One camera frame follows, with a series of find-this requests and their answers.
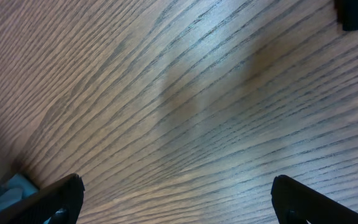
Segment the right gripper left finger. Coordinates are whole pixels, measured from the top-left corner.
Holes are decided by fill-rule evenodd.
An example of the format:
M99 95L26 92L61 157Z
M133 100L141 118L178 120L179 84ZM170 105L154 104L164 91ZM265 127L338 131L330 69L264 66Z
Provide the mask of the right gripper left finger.
M70 174L0 211L0 224L76 224L84 192L81 177Z

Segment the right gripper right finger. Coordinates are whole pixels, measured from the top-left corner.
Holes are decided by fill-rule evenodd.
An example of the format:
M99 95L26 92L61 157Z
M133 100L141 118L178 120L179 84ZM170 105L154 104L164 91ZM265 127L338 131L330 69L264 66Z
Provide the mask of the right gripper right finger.
M272 205L279 224L358 224L358 213L287 175L273 180Z

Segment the light blue printed t-shirt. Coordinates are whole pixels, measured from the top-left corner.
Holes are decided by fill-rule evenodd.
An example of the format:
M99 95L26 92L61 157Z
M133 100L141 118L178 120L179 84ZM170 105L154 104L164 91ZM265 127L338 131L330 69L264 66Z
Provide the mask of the light blue printed t-shirt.
M0 211L37 193L36 187L22 174L15 174L6 183L0 184Z

